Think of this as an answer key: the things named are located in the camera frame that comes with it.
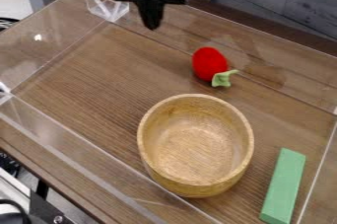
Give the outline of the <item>wooden bowl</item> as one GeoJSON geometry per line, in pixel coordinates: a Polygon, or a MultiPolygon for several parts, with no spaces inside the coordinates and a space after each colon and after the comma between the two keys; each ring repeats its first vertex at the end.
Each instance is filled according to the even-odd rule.
{"type": "Polygon", "coordinates": [[[156,103],[137,129],[152,179],[175,194],[203,198],[243,178],[255,153],[255,133],[243,112],[224,100],[181,94],[156,103]]]}

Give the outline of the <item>red felt fruit green leaf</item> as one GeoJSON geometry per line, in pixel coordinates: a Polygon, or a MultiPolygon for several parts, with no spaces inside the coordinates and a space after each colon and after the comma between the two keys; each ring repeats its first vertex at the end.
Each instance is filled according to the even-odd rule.
{"type": "Polygon", "coordinates": [[[196,77],[212,87],[232,86],[231,76],[239,73],[229,69],[229,62],[223,53],[213,47],[201,47],[192,54],[192,70],[196,77]]]}

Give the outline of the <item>green rectangular block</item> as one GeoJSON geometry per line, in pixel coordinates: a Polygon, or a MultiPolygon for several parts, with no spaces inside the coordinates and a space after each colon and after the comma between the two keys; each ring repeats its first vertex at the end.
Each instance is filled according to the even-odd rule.
{"type": "Polygon", "coordinates": [[[289,224],[296,204],[307,158],[283,148],[260,213],[267,224],[289,224]]]}

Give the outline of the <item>clear acrylic tray enclosure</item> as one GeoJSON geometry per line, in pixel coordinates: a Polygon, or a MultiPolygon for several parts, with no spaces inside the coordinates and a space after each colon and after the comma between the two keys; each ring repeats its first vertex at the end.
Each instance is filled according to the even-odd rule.
{"type": "Polygon", "coordinates": [[[337,224],[337,57],[187,6],[156,30],[108,22],[87,0],[56,0],[0,33],[0,150],[103,224],[256,224],[280,150],[307,158],[293,224],[337,224]],[[232,86],[212,87],[192,54],[216,48],[232,86]],[[149,178],[136,132],[165,98],[231,103],[256,136],[225,193],[183,199],[149,178]]]}

